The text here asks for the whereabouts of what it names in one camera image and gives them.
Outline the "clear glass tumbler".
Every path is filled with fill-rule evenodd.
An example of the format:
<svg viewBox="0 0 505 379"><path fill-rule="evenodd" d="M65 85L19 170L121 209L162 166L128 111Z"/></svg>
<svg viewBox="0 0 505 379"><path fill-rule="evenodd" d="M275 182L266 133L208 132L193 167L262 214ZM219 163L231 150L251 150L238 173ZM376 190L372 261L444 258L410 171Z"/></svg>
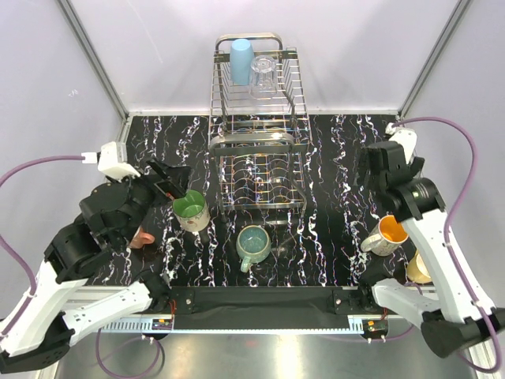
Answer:
<svg viewBox="0 0 505 379"><path fill-rule="evenodd" d="M277 93L277 83L277 61L268 55L256 56L250 65L250 95L254 99L271 99Z"/></svg>

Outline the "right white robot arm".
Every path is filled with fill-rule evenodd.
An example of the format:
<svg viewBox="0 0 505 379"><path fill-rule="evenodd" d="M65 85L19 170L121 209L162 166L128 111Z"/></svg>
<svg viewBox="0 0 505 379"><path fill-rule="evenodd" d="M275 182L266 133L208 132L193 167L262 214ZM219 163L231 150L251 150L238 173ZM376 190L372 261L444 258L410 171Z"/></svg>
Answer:
<svg viewBox="0 0 505 379"><path fill-rule="evenodd" d="M453 232L435 183L416 178L422 158L406 161L396 141L364 147L357 182L402 225L426 265L438 299L412 291L394 279L367 284L357 294L366 313L387 308L419 328L431 351L441 357L486 340L504 330L504 310L485 294L473 275Z"/></svg>

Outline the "pale yellow mug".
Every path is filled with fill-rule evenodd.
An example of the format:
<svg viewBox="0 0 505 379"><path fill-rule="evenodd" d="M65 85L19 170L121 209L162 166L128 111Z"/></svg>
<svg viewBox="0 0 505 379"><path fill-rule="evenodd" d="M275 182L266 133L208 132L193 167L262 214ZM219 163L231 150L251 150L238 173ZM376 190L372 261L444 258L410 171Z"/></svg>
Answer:
<svg viewBox="0 0 505 379"><path fill-rule="evenodd" d="M426 284L432 282L432 278L418 250L406 267L406 275L409 281L414 283Z"/></svg>

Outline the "light blue plastic cup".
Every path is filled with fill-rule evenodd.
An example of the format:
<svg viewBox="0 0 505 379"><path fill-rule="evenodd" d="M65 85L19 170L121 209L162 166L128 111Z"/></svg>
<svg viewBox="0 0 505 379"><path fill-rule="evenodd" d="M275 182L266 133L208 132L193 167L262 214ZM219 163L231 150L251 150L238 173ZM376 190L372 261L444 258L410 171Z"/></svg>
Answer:
<svg viewBox="0 0 505 379"><path fill-rule="evenodd" d="M236 39L230 48L230 74L237 85L248 85L250 65L254 59L252 44L248 39Z"/></svg>

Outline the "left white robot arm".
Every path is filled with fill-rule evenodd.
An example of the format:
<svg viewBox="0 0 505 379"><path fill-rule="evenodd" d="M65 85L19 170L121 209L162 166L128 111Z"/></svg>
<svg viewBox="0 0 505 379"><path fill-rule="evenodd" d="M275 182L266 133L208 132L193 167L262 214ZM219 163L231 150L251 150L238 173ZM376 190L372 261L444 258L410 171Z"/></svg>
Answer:
<svg viewBox="0 0 505 379"><path fill-rule="evenodd" d="M1 372L22 373L56 363L87 335L131 313L174 311L165 281L143 272L125 289L75 310L63 310L116 253L124 252L151 209L183 197L192 169L147 161L148 174L109 178L80 203L80 214L44 252L30 288L1 321Z"/></svg>

